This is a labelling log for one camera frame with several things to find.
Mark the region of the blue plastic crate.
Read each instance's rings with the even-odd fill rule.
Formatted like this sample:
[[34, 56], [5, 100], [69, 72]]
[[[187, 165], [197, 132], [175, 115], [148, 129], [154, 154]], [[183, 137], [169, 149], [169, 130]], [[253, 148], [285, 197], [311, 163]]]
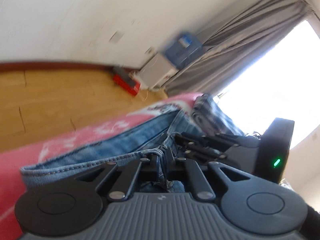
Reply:
[[184, 32], [176, 37], [164, 51], [165, 57], [178, 69], [182, 70], [204, 54], [204, 48], [199, 39]]

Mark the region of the white cardboard box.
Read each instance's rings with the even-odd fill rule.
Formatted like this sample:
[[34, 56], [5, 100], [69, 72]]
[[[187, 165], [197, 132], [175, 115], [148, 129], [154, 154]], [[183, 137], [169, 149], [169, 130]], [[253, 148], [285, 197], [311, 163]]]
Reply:
[[134, 77], [141, 84], [141, 89], [161, 88], [178, 69], [161, 53], [157, 53]]

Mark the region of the red box on floor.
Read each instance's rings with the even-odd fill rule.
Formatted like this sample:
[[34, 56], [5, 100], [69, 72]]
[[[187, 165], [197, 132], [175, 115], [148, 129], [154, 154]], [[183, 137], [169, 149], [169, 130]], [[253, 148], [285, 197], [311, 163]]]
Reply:
[[121, 67], [113, 67], [112, 71], [112, 80], [116, 85], [120, 86], [132, 96], [136, 96], [138, 94], [140, 90], [140, 83], [133, 79], [129, 73]]

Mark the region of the plaid checked shirt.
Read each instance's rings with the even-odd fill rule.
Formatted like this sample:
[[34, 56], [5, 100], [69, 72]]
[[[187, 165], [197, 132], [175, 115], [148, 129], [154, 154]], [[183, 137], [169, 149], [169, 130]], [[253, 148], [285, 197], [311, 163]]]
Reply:
[[223, 113], [210, 94], [203, 94], [196, 98], [191, 116], [208, 135], [216, 135], [217, 133], [246, 135], [230, 117]]

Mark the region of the blue denim jeans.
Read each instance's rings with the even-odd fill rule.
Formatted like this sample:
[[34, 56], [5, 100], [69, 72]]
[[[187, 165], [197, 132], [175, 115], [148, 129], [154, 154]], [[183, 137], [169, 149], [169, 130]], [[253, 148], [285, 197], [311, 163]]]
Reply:
[[26, 188], [31, 189], [111, 161], [125, 166], [148, 154], [163, 159], [166, 152], [181, 157], [183, 152], [174, 142], [174, 136], [183, 132], [203, 134], [183, 110], [168, 112], [109, 139], [85, 145], [42, 163], [22, 167], [20, 173]]

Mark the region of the red floral blanket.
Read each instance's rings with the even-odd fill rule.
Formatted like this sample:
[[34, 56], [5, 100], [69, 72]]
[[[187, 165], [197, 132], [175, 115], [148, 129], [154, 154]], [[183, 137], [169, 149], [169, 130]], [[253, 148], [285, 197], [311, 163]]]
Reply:
[[25, 192], [20, 168], [60, 156], [76, 148], [125, 132], [146, 122], [166, 109], [190, 113], [199, 93], [174, 96], [143, 109], [116, 116], [97, 125], [86, 126], [52, 139], [23, 146], [1, 154], [1, 239], [17, 239], [21, 230], [14, 215], [18, 198]]

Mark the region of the grey beige curtain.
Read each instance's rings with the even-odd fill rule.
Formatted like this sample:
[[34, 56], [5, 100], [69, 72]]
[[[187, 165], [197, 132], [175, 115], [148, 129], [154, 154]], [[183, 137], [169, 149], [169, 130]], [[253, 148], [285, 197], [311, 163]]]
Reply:
[[165, 85], [168, 96], [217, 94], [313, 12], [306, 0], [258, 0], [205, 29], [206, 52]]

